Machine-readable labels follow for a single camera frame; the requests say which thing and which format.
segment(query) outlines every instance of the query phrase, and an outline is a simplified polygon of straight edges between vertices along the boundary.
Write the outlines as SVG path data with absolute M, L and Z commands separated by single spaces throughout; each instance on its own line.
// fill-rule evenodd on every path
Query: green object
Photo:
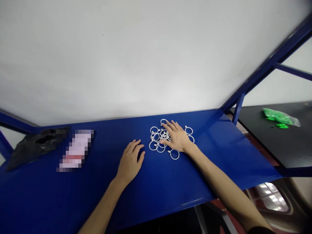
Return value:
M 288 126 L 284 123 L 278 123 L 276 126 L 278 126 L 279 128 L 288 128 Z
M 300 122 L 297 118 L 291 117 L 290 115 L 284 112 L 272 110 L 269 108 L 263 108 L 263 112 L 266 115 L 267 120 L 272 120 L 272 121 L 277 121 L 277 122 L 282 123 L 283 125 L 277 124 L 277 126 L 280 128 L 288 128 L 286 124 L 300 127 Z
M 264 114 L 267 116 L 267 119 L 269 120 L 276 120 L 277 122 L 283 123 L 283 124 L 290 124 L 294 125 L 293 122 L 291 121 L 289 115 L 277 111 L 277 110 L 272 110 L 268 108 L 263 108 Z

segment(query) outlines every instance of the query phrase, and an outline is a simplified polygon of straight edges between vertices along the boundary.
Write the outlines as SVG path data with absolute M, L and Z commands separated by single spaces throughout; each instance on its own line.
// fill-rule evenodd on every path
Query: blue metal bar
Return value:
M 33 126 L 1 112 L 0 112 L 0 125 L 24 134 L 29 134 L 34 130 Z
M 312 73 L 309 73 L 309 72 L 306 72 L 306 71 L 302 71 L 302 70 L 299 70 L 299 69 L 296 69 L 296 68 L 293 68 L 293 67 L 289 67 L 289 66 L 286 66 L 286 65 L 283 65 L 283 64 L 280 64 L 280 63 L 276 63 L 274 65 L 274 68 L 312 81 Z
M 246 82 L 222 105 L 223 112 L 234 106 L 238 98 L 249 93 L 266 78 L 276 63 L 282 63 L 312 36 L 312 13 L 284 40 L 278 48 L 258 67 Z
M 8 160 L 11 158 L 12 153 L 13 153 L 13 148 L 10 145 L 10 143 L 7 141 L 7 139 L 5 138 L 5 136 L 2 134 L 2 132 L 0 131 L 0 153 L 2 154 L 2 156 Z
M 234 115 L 233 115 L 233 120 L 232 122 L 236 125 L 237 121 L 238 121 L 238 117 L 240 115 L 240 111 L 241 111 L 241 105 L 243 104 L 244 101 L 244 97 L 245 97 L 245 93 L 243 93 L 239 99 L 237 100 L 236 103 L 236 107 L 235 107 L 235 111 L 234 111 Z
M 283 177 L 312 177 L 312 166 L 310 167 L 294 167 L 285 168 L 282 166 L 277 166 L 275 169 Z

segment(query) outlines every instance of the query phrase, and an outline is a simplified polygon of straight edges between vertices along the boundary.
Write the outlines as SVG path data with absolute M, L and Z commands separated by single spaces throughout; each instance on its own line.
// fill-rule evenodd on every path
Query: right hand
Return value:
M 171 141 L 161 140 L 160 143 L 168 145 L 170 148 L 179 152 L 186 152 L 189 147 L 194 145 L 194 143 L 190 141 L 186 132 L 177 122 L 174 122 L 173 120 L 171 120 L 171 122 L 172 123 L 167 121 L 168 125 L 162 123 L 164 128 L 169 132 Z

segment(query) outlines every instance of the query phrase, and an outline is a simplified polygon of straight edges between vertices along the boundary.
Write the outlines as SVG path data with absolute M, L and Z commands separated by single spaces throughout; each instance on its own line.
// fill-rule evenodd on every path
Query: black plastic bag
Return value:
M 32 162 L 39 156 L 54 150 L 57 143 L 61 143 L 66 138 L 70 128 L 67 126 L 57 129 L 44 129 L 39 134 L 26 135 L 13 151 L 6 171 Z

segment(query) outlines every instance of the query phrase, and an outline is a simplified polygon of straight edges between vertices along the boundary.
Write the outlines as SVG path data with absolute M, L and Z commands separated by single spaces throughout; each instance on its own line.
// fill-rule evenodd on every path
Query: sleeve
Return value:
M 248 234 L 275 234 L 275 232 L 266 227 L 253 227 L 249 230 Z

